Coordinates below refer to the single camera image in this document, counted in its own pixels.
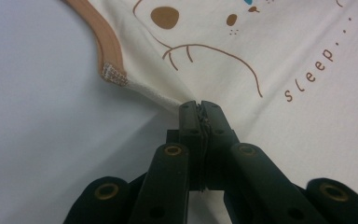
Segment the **white fabric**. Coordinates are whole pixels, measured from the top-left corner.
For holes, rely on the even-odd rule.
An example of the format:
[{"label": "white fabric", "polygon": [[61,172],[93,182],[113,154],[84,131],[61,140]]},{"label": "white fabric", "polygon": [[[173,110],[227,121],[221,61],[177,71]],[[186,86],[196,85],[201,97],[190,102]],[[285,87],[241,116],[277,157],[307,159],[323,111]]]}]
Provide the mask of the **white fabric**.
[{"label": "white fabric", "polygon": [[[165,106],[190,93],[217,103],[293,182],[358,191],[358,1],[91,3],[117,33],[130,88]],[[158,23],[164,7],[177,23]]]}]

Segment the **brown eye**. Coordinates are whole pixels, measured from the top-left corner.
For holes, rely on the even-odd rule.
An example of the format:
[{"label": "brown eye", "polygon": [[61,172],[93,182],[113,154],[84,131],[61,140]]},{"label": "brown eye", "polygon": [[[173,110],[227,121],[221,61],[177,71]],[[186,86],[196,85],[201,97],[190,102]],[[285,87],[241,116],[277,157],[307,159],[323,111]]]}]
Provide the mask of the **brown eye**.
[{"label": "brown eye", "polygon": [[173,7],[157,7],[152,11],[150,17],[158,27],[170,30],[178,22],[179,12]]},{"label": "brown eye", "polygon": [[231,14],[227,17],[227,25],[233,26],[237,21],[237,15]]}]

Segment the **cartoon animal print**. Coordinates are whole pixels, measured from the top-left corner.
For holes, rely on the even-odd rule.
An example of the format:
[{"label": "cartoon animal print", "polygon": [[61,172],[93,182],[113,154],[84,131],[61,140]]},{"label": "cartoon animal print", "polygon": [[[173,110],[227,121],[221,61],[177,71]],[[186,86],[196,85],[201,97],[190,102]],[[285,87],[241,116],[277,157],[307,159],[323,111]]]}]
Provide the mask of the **cartoon animal print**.
[{"label": "cartoon animal print", "polygon": [[[244,3],[250,6],[253,3],[253,1],[252,0],[244,0]],[[133,12],[134,16],[137,17],[138,20],[142,21],[142,19],[140,19],[138,17],[137,13],[139,13],[139,10],[143,9],[143,7],[141,5],[146,6],[145,4],[146,4],[145,0],[139,0],[134,5],[134,7],[132,9],[132,12]],[[150,11],[151,12],[149,14],[149,17],[150,17],[149,19],[151,19],[152,22],[154,23],[153,25],[155,27],[153,27],[153,28],[159,29],[158,32],[159,31],[161,31],[161,32],[173,31],[179,25],[178,22],[180,21],[179,18],[181,16],[181,12],[180,12],[179,9],[177,9],[175,7],[156,6],[154,8],[151,8]],[[260,12],[257,9],[257,7],[250,7],[248,11],[249,12],[256,12],[256,13]],[[228,28],[230,29],[230,32],[229,32],[230,35],[236,35],[237,32],[239,31],[239,30],[236,30],[236,29],[233,28],[234,24],[237,21],[237,18],[238,18],[238,16],[236,14],[230,14],[227,17],[226,24],[227,24]],[[248,71],[246,73],[251,74],[251,76],[253,76],[253,79],[255,81],[255,86],[256,86],[256,89],[257,89],[257,93],[258,93],[258,95],[260,97],[263,97],[263,95],[261,93],[261,90],[260,90],[258,77],[257,77],[257,74],[256,74],[255,70],[252,68],[252,66],[250,64],[248,64],[245,60],[241,59],[240,57],[238,57],[238,56],[236,56],[234,54],[228,53],[225,50],[219,49],[217,47],[212,47],[209,44],[203,44],[203,43],[184,43],[184,44],[179,44],[179,45],[176,45],[176,46],[171,46],[171,44],[167,43],[169,41],[169,39],[161,40],[161,38],[157,38],[158,35],[155,34],[155,32],[150,31],[150,30],[149,30],[149,32],[161,46],[163,46],[164,48],[167,49],[163,53],[162,59],[163,60],[169,59],[169,62],[171,64],[171,66],[176,71],[179,71],[179,67],[177,66],[177,64],[175,63],[175,60],[172,57],[172,54],[175,51],[178,51],[179,49],[185,50],[186,51],[186,57],[189,59],[189,61],[191,63],[193,63],[194,58],[192,57],[191,49],[193,49],[195,47],[200,47],[200,48],[204,48],[204,49],[210,49],[213,52],[224,54],[224,55],[228,56],[229,59],[232,59],[232,60],[235,60],[235,61],[239,62],[241,64],[241,66],[243,66],[245,68],[245,71]]]}]

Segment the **brown nose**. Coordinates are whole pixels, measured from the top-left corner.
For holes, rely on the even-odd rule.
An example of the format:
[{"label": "brown nose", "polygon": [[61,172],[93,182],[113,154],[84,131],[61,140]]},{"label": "brown nose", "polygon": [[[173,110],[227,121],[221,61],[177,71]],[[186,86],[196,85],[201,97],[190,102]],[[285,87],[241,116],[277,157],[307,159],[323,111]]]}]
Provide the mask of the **brown nose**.
[{"label": "brown nose", "polygon": [[231,14],[227,17],[227,25],[233,26],[237,21],[237,15]]},{"label": "brown nose", "polygon": [[150,17],[158,27],[170,30],[178,22],[179,12],[173,7],[156,7]]}]

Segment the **white t-shirt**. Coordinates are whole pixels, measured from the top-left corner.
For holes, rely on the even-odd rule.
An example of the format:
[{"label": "white t-shirt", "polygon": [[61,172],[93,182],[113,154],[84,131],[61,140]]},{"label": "white t-shirt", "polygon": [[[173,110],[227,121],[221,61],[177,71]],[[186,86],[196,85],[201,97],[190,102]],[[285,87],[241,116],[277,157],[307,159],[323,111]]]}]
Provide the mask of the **white t-shirt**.
[{"label": "white t-shirt", "polygon": [[67,2],[96,34],[105,80],[171,111],[219,104],[292,182],[358,192],[358,1]]}]

